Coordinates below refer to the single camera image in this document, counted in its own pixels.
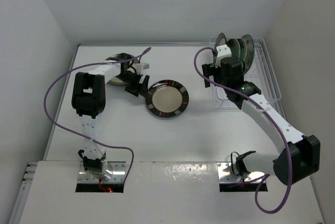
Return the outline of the grey rim plate front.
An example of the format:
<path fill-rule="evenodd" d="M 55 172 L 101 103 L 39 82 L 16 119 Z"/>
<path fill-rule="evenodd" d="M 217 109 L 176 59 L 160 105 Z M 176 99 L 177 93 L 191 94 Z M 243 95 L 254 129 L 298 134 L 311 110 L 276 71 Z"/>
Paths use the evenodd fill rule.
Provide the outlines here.
<path fill-rule="evenodd" d="M 214 62 L 217 59 L 217 54 L 218 54 L 217 47 L 218 46 L 222 46 L 222 45 L 226 45 L 226 44 L 227 44 L 226 35 L 223 32 L 221 32 L 218 35 L 218 37 L 216 39 L 216 42 L 215 42 L 215 46 L 214 46 L 214 51 L 213 51 L 213 60 L 214 60 Z"/>

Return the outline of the teal flower plate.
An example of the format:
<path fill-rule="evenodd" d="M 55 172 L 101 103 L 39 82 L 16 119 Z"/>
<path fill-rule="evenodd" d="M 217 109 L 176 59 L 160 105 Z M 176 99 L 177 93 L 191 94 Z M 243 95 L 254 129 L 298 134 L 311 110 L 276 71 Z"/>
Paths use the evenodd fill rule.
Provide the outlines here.
<path fill-rule="evenodd" d="M 247 57 L 247 43 L 244 38 L 238 38 L 238 43 L 240 45 L 240 55 L 239 59 L 246 62 Z"/>
<path fill-rule="evenodd" d="M 231 56 L 234 58 L 239 58 L 240 56 L 240 44 L 236 38 L 231 38 L 227 42 L 227 46 L 231 50 Z"/>

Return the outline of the grey rim beige plate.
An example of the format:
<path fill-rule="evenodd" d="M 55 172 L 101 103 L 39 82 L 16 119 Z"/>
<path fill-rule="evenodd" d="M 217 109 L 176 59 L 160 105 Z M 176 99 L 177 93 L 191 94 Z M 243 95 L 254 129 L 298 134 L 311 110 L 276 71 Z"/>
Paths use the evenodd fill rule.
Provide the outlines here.
<path fill-rule="evenodd" d="M 106 61 L 122 61 L 122 60 L 131 60 L 126 63 L 122 63 L 120 65 L 121 67 L 121 75 L 123 75 L 129 68 L 131 68 L 134 64 L 139 63 L 139 60 L 136 59 L 134 56 L 127 54 L 127 53 L 119 53 L 112 55 L 111 57 L 107 58 Z M 126 83 L 123 80 L 120 80 L 117 76 L 113 77 L 108 81 L 108 84 L 111 85 L 117 85 L 117 86 L 122 86 L 125 85 Z"/>

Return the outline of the brown patterned rim plate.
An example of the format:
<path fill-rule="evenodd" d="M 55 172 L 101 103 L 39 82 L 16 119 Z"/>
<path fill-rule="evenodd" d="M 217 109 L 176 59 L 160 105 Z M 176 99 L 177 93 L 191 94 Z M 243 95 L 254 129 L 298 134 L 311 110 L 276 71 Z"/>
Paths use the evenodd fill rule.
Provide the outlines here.
<path fill-rule="evenodd" d="M 147 109 L 155 116 L 171 119 L 182 114 L 189 104 L 189 93 L 175 80 L 160 80 L 148 88 Z"/>

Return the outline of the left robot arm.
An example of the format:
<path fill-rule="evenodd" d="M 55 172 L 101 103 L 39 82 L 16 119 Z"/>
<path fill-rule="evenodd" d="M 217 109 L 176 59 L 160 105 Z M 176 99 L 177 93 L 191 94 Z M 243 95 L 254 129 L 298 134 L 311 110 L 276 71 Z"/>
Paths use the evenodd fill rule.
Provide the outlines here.
<path fill-rule="evenodd" d="M 142 71 L 148 68 L 147 63 L 114 64 L 113 61 L 107 61 L 89 72 L 78 72 L 75 75 L 71 104 L 79 116 L 85 139 L 84 147 L 78 154 L 84 170 L 98 180 L 105 181 L 111 177 L 105 147 L 96 140 L 96 126 L 106 106 L 106 84 L 116 77 L 126 84 L 126 92 L 146 98 L 149 77 L 146 75 L 143 81 L 141 78 Z"/>

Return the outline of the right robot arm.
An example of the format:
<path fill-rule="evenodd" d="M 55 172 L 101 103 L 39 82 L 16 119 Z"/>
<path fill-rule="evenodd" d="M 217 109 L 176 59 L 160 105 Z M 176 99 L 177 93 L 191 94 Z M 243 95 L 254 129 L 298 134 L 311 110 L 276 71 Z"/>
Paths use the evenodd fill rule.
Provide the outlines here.
<path fill-rule="evenodd" d="M 291 126 L 265 99 L 261 90 L 246 81 L 244 63 L 233 57 L 221 59 L 219 66 L 203 64 L 205 87 L 214 83 L 225 87 L 227 98 L 249 115 L 275 145 L 278 155 L 248 151 L 236 158 L 234 169 L 239 176 L 253 171 L 275 175 L 283 184 L 292 179 L 296 183 L 316 172 L 320 167 L 320 141 Z"/>

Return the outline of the blue floral white plate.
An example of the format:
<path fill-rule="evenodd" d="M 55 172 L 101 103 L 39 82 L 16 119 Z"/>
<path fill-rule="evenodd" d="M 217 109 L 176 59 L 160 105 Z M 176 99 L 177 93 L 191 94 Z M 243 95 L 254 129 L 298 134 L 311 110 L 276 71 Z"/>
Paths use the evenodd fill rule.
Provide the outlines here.
<path fill-rule="evenodd" d="M 247 74 L 247 72 L 250 70 L 252 64 L 253 64 L 253 60 L 254 60 L 254 52 L 255 52 L 255 48 L 254 48 L 254 41 L 253 38 L 251 37 L 251 35 L 246 34 L 244 36 L 241 37 L 241 39 L 245 42 L 246 45 L 246 49 L 247 49 L 247 53 L 246 53 L 246 57 L 245 57 L 245 70 L 244 70 L 244 74 Z"/>

